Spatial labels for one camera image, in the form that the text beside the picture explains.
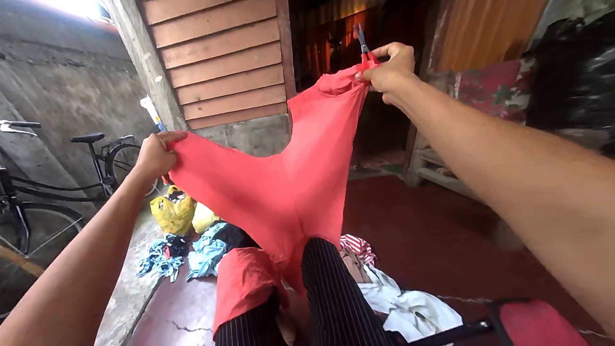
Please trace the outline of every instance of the concrete floor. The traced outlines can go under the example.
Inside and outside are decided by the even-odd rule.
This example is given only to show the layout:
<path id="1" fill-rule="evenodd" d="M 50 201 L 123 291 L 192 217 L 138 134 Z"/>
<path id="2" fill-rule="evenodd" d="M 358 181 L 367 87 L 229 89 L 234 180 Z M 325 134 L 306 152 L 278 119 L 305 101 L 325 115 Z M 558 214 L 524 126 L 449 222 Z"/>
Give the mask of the concrete floor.
<path id="1" fill-rule="evenodd" d="M 147 306 L 159 283 L 157 276 L 149 274 L 137 277 L 138 263 L 148 255 L 149 246 L 154 239 L 163 235 L 158 222 L 151 215 L 149 205 L 144 206 L 130 240 L 124 266 L 103 321 L 98 328 L 96 346 L 119 346 L 124 344 Z"/>
<path id="2" fill-rule="evenodd" d="M 412 189 L 394 176 L 373 177 L 348 183 L 342 233 L 369 241 L 377 267 L 402 289 L 450 297 L 444 300 L 465 321 L 486 316 L 476 299 L 533 297 L 552 304 L 578 329 L 603 333 L 531 253 L 494 245 L 490 236 L 498 220 L 486 206 L 438 185 Z M 186 274 L 181 267 L 175 283 L 161 282 L 127 344 L 212 344 L 215 279 L 186 283 Z M 143 288 L 133 296 L 143 302 L 147 292 Z M 584 336 L 592 345 L 613 345 L 610 339 Z M 494 335 L 456 345 L 493 344 L 498 344 Z"/>

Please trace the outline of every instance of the red cloth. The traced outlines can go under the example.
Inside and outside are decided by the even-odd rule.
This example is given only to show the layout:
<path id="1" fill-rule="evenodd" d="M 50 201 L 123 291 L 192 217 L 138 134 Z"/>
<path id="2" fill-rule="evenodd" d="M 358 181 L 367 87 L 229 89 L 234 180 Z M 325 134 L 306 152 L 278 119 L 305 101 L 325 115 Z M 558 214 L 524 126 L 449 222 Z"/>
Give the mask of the red cloth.
<path id="1" fill-rule="evenodd" d="M 170 146 L 179 189 L 243 228 L 299 293 L 307 240 L 339 244 L 352 139 L 368 92 L 354 79 L 361 69 L 326 74 L 288 101 L 293 133 L 278 155 L 256 158 L 193 133 Z"/>
<path id="2" fill-rule="evenodd" d="M 286 290 L 269 255 L 255 247 L 231 250 L 218 264 L 213 335 L 224 322 L 265 303 L 274 289 L 282 306 L 288 307 Z"/>
<path id="3" fill-rule="evenodd" d="M 499 312 L 500 321 L 515 346 L 587 346 L 579 332 L 543 301 L 507 303 Z"/>

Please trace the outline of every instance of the red floor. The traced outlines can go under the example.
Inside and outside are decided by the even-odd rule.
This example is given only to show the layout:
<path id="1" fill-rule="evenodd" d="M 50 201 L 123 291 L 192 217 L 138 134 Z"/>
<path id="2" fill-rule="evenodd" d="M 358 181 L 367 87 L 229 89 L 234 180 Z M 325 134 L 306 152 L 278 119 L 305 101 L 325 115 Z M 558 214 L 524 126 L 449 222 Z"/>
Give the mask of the red floor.
<path id="1" fill-rule="evenodd" d="M 396 177 L 348 182 L 343 233 L 371 243 L 377 267 L 402 289 L 462 299 L 532 297 L 551 303 L 578 329 L 602 332 L 526 250 L 505 251 L 489 232 L 497 220 L 486 206 L 426 184 L 406 187 Z M 132 345 L 203 345 L 211 342 L 211 283 L 165 280 L 135 329 Z M 465 321 L 486 316 L 480 304 L 447 299 Z M 613 345 L 586 336 L 592 345 Z M 456 345 L 497 345 L 493 336 Z"/>

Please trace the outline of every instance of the leg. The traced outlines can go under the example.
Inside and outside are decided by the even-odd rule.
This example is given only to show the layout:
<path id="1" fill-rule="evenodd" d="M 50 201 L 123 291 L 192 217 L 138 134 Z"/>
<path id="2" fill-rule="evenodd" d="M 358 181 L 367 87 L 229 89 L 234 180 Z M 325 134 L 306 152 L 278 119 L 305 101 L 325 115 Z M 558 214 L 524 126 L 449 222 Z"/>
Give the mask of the leg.
<path id="1" fill-rule="evenodd" d="M 314 345 L 392 345 L 335 245 L 307 242 L 301 264 Z"/>
<path id="2" fill-rule="evenodd" d="M 221 324 L 213 338 L 216 346 L 286 346 L 276 323 L 278 308 L 277 294 L 273 293 L 265 303 Z"/>

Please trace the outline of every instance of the bicycle seat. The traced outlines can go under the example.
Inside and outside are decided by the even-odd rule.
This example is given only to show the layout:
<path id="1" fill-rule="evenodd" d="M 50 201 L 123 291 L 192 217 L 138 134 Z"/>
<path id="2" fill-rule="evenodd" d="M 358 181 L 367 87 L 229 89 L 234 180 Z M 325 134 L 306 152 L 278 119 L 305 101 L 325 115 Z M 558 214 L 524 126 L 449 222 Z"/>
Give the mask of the bicycle seat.
<path id="1" fill-rule="evenodd" d="M 73 143 L 94 143 L 99 141 L 105 137 L 105 134 L 102 132 L 94 132 L 93 134 L 77 136 L 71 138 L 71 142 Z"/>

